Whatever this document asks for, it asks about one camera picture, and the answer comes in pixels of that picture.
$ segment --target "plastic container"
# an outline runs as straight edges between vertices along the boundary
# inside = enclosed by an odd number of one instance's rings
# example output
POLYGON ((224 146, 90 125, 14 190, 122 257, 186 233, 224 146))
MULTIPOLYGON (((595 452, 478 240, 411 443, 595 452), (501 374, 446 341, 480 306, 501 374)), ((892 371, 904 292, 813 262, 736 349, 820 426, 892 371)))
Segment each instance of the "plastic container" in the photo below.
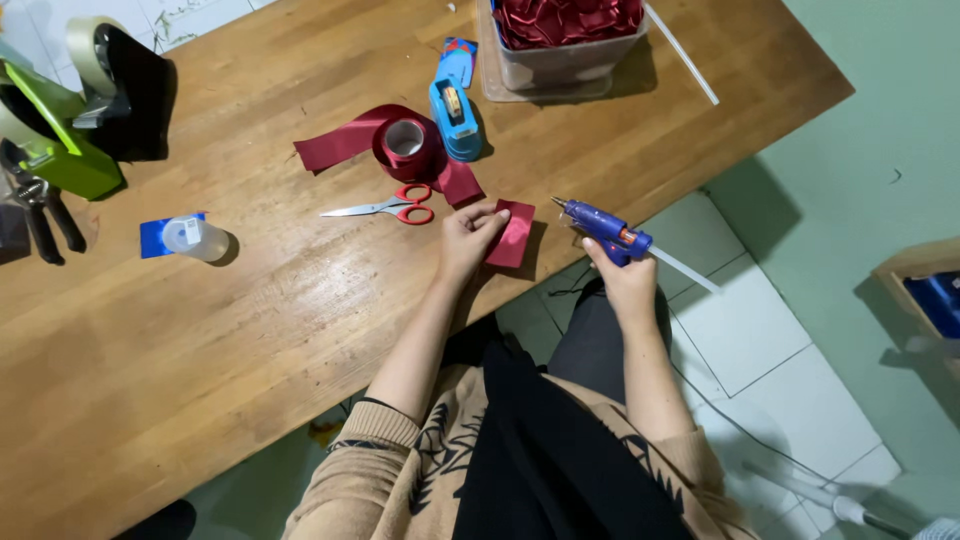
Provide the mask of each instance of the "plastic container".
POLYGON ((168 221, 163 226, 162 239, 168 250, 207 262, 220 260, 230 245, 226 231, 192 215, 168 221))
MULTIPOLYGON (((623 60, 637 40, 647 33, 647 18, 644 10, 636 34, 632 36, 550 49, 512 51, 504 45, 497 30, 503 85, 509 90, 525 90, 576 85, 609 77, 616 63, 623 60)), ((498 28, 497 24, 493 22, 495 29, 498 28)))

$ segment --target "hand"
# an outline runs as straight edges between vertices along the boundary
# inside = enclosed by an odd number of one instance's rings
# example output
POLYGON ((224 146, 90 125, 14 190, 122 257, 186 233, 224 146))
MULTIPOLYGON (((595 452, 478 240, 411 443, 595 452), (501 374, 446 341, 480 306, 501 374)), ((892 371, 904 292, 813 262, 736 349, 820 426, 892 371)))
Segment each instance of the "hand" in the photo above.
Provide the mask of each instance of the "hand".
POLYGON ((510 211, 493 213, 495 202, 474 203, 444 218, 437 279, 463 287, 480 265, 487 246, 510 221, 510 211))
POLYGON ((657 327, 654 299, 657 297, 657 260, 646 254, 620 268, 592 238, 584 238, 584 249, 593 259, 593 267, 603 277, 607 300, 616 313, 620 328, 657 327))

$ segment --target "beige sweater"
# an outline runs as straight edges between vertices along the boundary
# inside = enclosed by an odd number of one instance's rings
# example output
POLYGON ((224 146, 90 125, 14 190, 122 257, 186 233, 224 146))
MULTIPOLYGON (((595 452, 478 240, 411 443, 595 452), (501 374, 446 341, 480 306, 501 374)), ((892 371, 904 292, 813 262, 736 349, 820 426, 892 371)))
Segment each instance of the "beige sweater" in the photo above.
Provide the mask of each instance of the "beige sweater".
MULTIPOLYGON (((723 471, 703 430, 650 441, 644 452, 623 405, 545 377, 623 441, 638 467, 662 476, 662 486, 683 492, 682 517, 695 538, 756 538, 736 504, 724 497, 723 471)), ((443 370, 433 403, 423 428, 389 407, 358 403, 287 520, 284 540, 450 538, 460 504, 456 492, 487 407, 483 371, 443 370)))

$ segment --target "label sticker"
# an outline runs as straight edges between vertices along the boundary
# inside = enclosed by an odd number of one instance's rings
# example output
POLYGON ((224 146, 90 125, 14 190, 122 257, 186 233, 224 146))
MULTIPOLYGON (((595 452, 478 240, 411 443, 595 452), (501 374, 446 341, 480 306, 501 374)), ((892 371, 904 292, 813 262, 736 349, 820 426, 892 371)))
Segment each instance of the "label sticker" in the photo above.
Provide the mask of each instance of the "label sticker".
POLYGON ((197 218, 191 217, 183 222, 186 230, 186 243, 191 246, 200 242, 200 227, 197 226, 197 218))

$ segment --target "green wall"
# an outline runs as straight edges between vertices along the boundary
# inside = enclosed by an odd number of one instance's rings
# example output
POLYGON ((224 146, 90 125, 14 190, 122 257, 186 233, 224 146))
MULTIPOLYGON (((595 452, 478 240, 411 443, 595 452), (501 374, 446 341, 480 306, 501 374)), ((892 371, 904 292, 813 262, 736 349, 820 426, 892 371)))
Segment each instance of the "green wall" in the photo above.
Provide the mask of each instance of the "green wall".
POLYGON ((960 383, 899 352, 915 332, 870 280, 960 234, 960 2, 786 4, 856 94, 708 191, 906 471, 877 499, 960 514, 960 383))

